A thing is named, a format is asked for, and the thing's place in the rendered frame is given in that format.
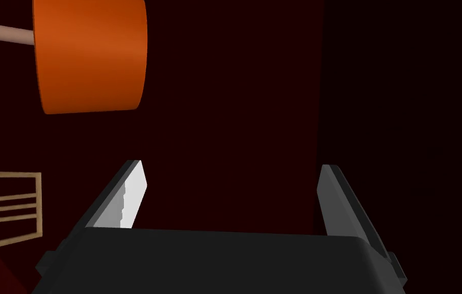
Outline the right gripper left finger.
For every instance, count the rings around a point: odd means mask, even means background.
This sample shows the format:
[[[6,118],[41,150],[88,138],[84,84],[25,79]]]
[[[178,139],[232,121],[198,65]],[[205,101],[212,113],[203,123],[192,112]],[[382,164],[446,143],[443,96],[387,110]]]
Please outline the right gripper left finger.
[[[134,226],[140,205],[147,190],[147,180],[141,160],[129,160],[114,177],[107,192],[100,196],[100,204],[94,206],[86,227],[127,228]]]

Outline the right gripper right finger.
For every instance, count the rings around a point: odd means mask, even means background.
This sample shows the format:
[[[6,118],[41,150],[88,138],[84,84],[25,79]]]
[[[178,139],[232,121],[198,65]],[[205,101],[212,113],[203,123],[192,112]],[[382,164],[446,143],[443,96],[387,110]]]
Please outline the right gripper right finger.
[[[361,238],[387,258],[387,250],[379,234],[339,166],[321,166],[317,197],[328,236]]]

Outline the light wooden slatted frame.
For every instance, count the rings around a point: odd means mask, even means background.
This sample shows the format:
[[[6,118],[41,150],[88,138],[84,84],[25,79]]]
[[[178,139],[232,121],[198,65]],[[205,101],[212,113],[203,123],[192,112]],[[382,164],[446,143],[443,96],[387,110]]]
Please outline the light wooden slatted frame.
[[[0,212],[32,209],[32,208],[35,209],[35,212],[29,213],[29,214],[17,214],[17,215],[11,215],[11,216],[3,216],[3,217],[0,217],[0,223],[20,221],[20,220],[25,220],[25,219],[35,219],[36,220],[36,231],[35,232],[30,233],[30,234],[24,234],[21,236],[1,239],[0,247],[4,247],[10,244],[15,244],[15,243],[24,242],[27,240],[42,237],[43,235],[42,174],[33,173],[33,172],[0,171],[0,178],[34,178],[35,179],[35,192],[34,193],[0,196],[0,202],[34,198],[34,201],[32,203],[7,205],[7,206],[1,205]]]

